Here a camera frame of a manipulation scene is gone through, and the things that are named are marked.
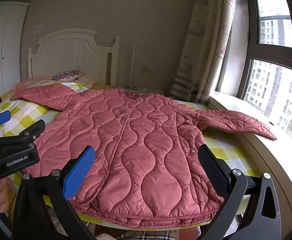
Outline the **person's left hand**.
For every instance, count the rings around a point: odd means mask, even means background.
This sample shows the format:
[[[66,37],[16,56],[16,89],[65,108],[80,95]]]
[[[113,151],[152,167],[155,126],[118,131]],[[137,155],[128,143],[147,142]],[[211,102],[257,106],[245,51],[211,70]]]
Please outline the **person's left hand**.
[[[0,213],[9,209],[9,192],[11,191],[11,180],[3,178],[0,180]]]

